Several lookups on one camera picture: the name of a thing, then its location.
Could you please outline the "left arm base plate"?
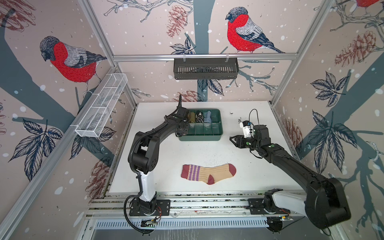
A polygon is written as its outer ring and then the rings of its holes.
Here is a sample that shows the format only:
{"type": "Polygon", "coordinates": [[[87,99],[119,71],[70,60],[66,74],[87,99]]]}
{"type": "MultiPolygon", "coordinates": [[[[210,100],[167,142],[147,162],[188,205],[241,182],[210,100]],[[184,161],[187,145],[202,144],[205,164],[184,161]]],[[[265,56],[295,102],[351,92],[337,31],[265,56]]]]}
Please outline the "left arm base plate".
{"type": "Polygon", "coordinates": [[[129,206],[130,217],[151,217],[151,216],[168,216],[170,214],[170,200],[154,200],[145,202],[140,199],[134,199],[129,206]]]}

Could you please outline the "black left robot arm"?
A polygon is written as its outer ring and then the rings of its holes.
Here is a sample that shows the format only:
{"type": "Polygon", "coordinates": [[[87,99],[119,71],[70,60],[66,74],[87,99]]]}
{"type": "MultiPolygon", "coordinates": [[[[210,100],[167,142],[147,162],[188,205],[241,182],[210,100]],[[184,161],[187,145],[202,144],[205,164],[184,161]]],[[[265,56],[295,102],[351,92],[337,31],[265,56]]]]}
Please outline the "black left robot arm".
{"type": "Polygon", "coordinates": [[[159,161],[160,144],[170,135],[185,136],[189,130],[189,110],[177,106],[176,110],[164,117],[164,121],[147,132],[137,132],[131,146],[128,162],[131,170],[137,175],[139,192],[134,197],[139,211],[152,214],[157,207],[152,171],[159,161]]]}

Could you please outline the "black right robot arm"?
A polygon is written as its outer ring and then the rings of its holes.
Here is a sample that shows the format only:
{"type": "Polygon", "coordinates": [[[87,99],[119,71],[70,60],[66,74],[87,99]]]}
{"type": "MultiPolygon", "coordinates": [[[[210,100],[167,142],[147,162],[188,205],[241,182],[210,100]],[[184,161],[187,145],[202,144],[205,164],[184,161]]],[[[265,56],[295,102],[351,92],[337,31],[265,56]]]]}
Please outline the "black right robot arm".
{"type": "Polygon", "coordinates": [[[344,188],[336,178],[326,178],[295,160],[283,147],[271,142],[269,130],[258,125],[253,135],[236,135],[229,140],[239,149],[257,151],[259,159],[280,168],[305,191],[297,195],[282,189],[265,192],[267,213],[290,210],[308,218],[318,229],[326,229],[352,217],[344,188]]]}

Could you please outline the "beige maroon striped sock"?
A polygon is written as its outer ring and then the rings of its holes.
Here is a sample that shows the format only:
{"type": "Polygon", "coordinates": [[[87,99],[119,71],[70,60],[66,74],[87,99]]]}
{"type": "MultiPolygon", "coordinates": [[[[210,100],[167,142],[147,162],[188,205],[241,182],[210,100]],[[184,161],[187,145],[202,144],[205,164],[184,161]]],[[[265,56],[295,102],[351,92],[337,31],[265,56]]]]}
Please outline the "beige maroon striped sock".
{"type": "Polygon", "coordinates": [[[224,164],[217,167],[201,167],[197,165],[183,165],[181,178],[188,181],[204,182],[213,185],[219,181],[232,178],[237,169],[232,164],[224,164]]]}

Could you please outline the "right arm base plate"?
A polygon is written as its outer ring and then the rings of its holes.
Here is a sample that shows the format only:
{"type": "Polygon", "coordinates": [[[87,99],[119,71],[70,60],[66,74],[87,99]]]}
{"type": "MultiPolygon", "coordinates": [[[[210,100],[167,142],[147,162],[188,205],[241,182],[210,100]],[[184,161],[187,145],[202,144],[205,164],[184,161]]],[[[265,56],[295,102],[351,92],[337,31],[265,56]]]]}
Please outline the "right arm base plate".
{"type": "Polygon", "coordinates": [[[266,207],[264,199],[248,199],[248,206],[245,207],[251,215],[290,215],[291,211],[277,207],[266,207]]]}

